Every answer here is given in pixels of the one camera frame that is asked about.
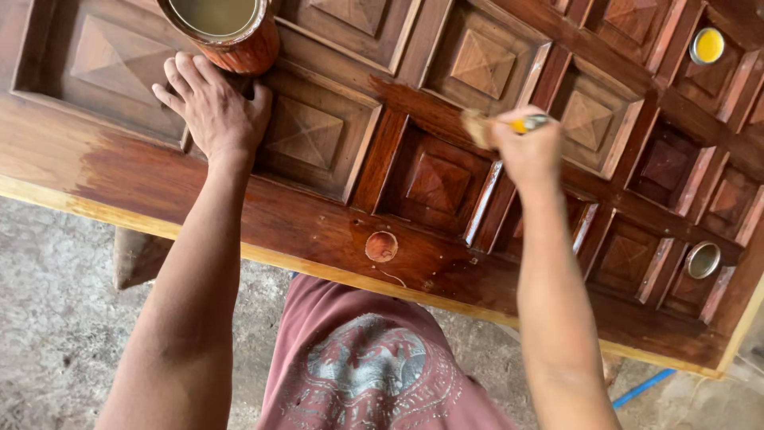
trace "wooden support block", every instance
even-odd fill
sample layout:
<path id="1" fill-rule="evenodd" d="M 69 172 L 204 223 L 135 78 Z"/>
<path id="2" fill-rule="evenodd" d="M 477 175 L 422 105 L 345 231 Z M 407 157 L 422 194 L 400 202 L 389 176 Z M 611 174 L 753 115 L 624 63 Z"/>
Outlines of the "wooden support block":
<path id="1" fill-rule="evenodd" d="M 117 227 L 114 235 L 114 288 L 124 291 L 155 279 L 174 240 Z"/>

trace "hand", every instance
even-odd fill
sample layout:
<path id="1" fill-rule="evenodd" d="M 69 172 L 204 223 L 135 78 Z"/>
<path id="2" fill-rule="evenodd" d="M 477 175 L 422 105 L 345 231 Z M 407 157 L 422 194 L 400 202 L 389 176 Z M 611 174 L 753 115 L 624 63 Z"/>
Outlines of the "hand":
<path id="1" fill-rule="evenodd" d="M 491 124 L 489 141 L 501 153 L 504 167 L 517 186 L 520 196 L 532 196 L 538 191 L 558 190 L 562 139 L 560 123 L 551 119 L 526 135 L 518 135 L 507 125 L 527 115 L 544 113 L 535 106 L 502 113 Z"/>
<path id="2" fill-rule="evenodd" d="M 187 52 L 168 58 L 164 72 L 180 97 L 157 83 L 151 87 L 154 95 L 186 120 L 210 165 L 235 160 L 251 170 L 270 118 L 270 90 L 255 83 L 254 99 L 249 101 L 206 57 Z"/>

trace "round hole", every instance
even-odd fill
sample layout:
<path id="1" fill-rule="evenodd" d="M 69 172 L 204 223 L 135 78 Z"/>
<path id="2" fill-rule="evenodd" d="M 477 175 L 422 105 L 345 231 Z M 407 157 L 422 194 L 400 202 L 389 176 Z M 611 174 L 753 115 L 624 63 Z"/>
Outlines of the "round hole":
<path id="1" fill-rule="evenodd" d="M 701 242 L 687 254 L 687 273 L 694 279 L 707 278 L 719 266 L 721 250 L 716 243 Z"/>
<path id="2" fill-rule="evenodd" d="M 386 231 L 378 231 L 366 241 L 366 256 L 375 262 L 389 262 L 398 252 L 398 239 Z"/>

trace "left hand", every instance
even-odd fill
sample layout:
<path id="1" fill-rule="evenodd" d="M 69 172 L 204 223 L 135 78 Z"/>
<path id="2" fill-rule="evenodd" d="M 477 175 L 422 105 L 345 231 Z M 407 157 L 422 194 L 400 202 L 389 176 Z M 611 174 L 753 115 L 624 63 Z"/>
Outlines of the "left hand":
<path id="1" fill-rule="evenodd" d="M 186 120 L 210 165 L 233 158 L 251 168 L 270 118 L 270 90 L 255 83 L 249 101 L 206 57 L 187 52 L 168 58 L 164 72 L 180 97 L 158 83 L 151 87 L 154 95 Z"/>

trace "right hand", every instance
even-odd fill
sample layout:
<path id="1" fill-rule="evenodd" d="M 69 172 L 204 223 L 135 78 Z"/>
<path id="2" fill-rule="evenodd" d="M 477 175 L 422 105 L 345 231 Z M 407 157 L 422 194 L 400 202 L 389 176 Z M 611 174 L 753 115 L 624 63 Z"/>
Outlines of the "right hand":
<path id="1" fill-rule="evenodd" d="M 518 135 L 507 125 L 515 119 L 539 113 L 545 112 L 535 106 L 525 106 L 500 114 L 491 124 L 489 140 L 501 153 L 504 167 L 521 197 L 533 195 L 541 189 L 556 189 L 560 184 L 560 123 L 550 119 L 545 125 L 525 135 Z"/>

